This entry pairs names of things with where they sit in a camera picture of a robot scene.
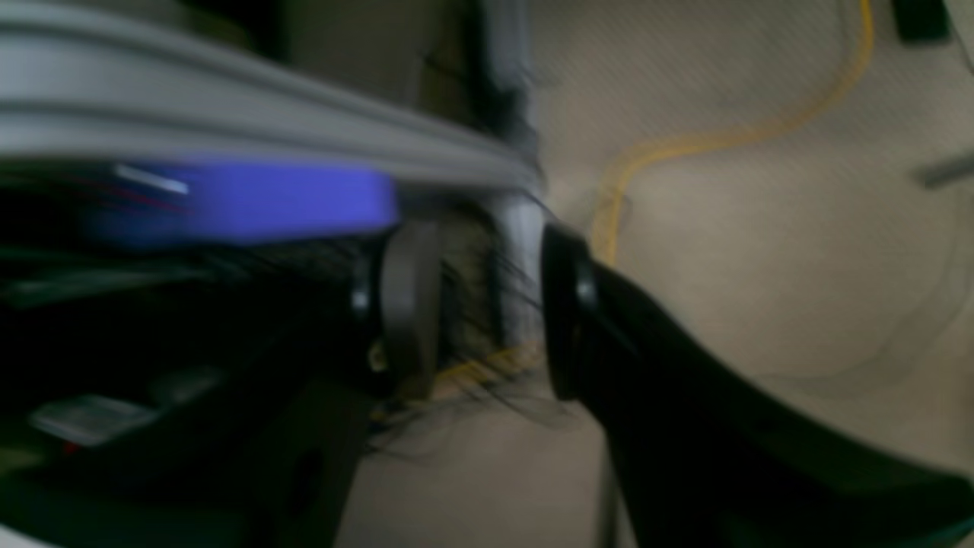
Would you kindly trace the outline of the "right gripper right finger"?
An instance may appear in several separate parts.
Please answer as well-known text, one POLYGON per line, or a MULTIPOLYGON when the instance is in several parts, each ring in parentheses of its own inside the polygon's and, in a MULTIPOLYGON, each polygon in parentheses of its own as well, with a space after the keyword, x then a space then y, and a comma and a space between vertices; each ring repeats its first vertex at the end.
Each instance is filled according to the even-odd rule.
POLYGON ((850 439, 738 377, 629 279, 547 223, 554 395, 602 428, 640 547, 954 547, 972 482, 850 439))

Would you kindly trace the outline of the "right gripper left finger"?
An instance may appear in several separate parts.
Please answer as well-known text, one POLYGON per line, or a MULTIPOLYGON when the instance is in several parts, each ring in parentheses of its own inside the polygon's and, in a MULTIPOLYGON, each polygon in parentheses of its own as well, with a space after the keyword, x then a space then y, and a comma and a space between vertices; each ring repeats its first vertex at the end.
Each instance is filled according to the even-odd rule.
POLYGON ((4 547, 329 547, 424 399, 441 229, 67 257, 2 284, 4 547))

